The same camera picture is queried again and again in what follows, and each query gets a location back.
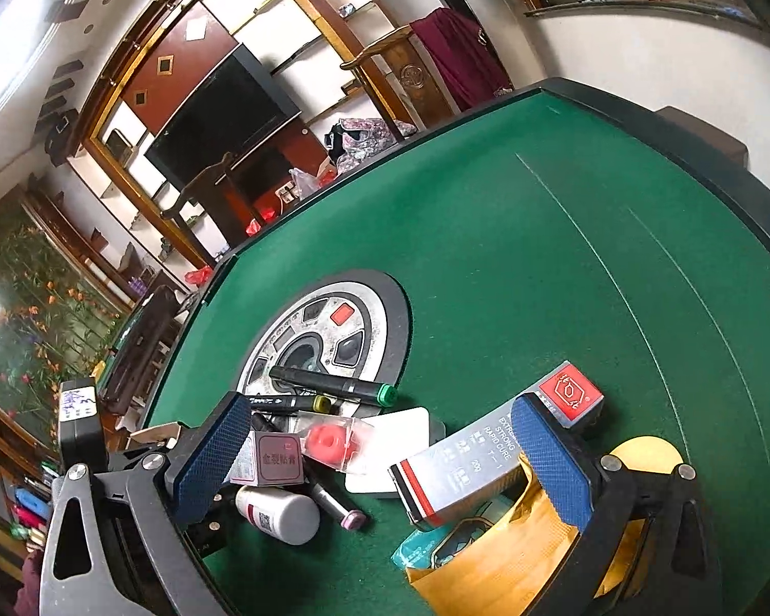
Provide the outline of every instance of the black table edge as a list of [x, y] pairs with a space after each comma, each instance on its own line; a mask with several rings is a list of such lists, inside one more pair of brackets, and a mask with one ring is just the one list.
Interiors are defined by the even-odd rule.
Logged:
[[253, 247], [268, 234], [277, 230], [280, 226], [289, 222], [308, 210], [318, 201], [325, 199], [339, 188], [354, 182], [366, 173], [377, 169], [391, 159], [434, 139], [451, 129], [456, 129], [464, 123], [475, 120], [485, 114], [507, 106], [511, 102], [518, 102], [540, 92], [547, 92], [558, 98], [573, 102], [586, 110], [597, 114], [606, 121], [616, 125], [619, 129], [628, 133], [635, 139], [639, 139], [645, 145], [652, 147], [671, 162], [682, 168], [700, 184], [707, 188], [716, 197], [721, 199], [738, 218], [751, 230], [756, 238], [770, 253], [770, 190], [744, 167], [728, 159], [719, 150], [710, 146], [703, 139], [688, 132], [679, 125], [667, 121], [661, 115], [653, 113], [633, 102], [618, 98], [608, 92], [592, 88], [589, 85], [579, 84], [575, 81], [562, 78], [545, 79], [532, 84], [522, 90], [517, 90], [501, 98], [494, 99], [487, 104], [459, 114], [447, 122], [441, 123], [432, 129], [426, 129], [417, 133], [403, 143], [398, 143], [388, 150], [371, 158], [367, 163], [360, 165], [355, 170], [343, 174], [335, 182], [301, 202], [289, 214], [277, 219], [273, 224], [266, 226], [244, 244], [230, 251], [214, 269], [214, 275], [207, 282], [199, 295], [199, 300], [189, 310], [189, 316], [184, 322], [177, 341], [171, 347], [165, 363], [152, 385], [151, 392], [146, 401], [143, 415], [140, 417], [138, 428], [143, 428], [149, 422], [155, 402], [158, 399], [157, 392], [162, 387], [166, 374], [170, 370], [177, 351], [181, 349], [188, 328], [194, 323], [197, 312], [202, 305], [210, 303], [211, 298], [217, 293], [222, 280], [230, 273], [236, 260], [248, 248]]

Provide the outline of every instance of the small bottle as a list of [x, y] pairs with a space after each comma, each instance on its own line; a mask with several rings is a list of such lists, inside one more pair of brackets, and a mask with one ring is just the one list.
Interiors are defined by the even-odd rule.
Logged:
[[319, 528], [319, 509], [310, 497], [273, 486], [243, 486], [236, 508], [252, 526], [287, 545], [304, 545]]

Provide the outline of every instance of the television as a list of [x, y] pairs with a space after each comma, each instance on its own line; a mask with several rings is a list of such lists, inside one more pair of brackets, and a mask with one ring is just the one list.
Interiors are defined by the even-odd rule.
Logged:
[[226, 152], [239, 159], [298, 114], [267, 69], [240, 45], [170, 117], [145, 158], [182, 189]]

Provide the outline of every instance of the floral wall painting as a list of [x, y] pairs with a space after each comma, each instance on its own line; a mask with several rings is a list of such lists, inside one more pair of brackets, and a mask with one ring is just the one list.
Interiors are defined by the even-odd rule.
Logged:
[[16, 199], [0, 202], [0, 407], [55, 447], [59, 384], [87, 377], [122, 318]]

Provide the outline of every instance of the screw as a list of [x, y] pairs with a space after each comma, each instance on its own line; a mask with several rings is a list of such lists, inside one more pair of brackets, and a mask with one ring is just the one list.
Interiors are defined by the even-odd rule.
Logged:
[[616, 456], [611, 456], [610, 454], [602, 456], [599, 463], [608, 472], [618, 472], [622, 469], [622, 462]]
[[682, 463], [679, 468], [679, 476], [682, 479], [696, 479], [696, 470], [686, 463]]
[[88, 472], [88, 468], [85, 466], [85, 463], [78, 463], [69, 468], [69, 479], [77, 481], [77, 479], [83, 477], [86, 472]]
[[148, 454], [148, 456], [143, 459], [143, 467], [146, 470], [156, 470], [165, 463], [165, 461], [165, 456], [162, 456], [162, 454]]

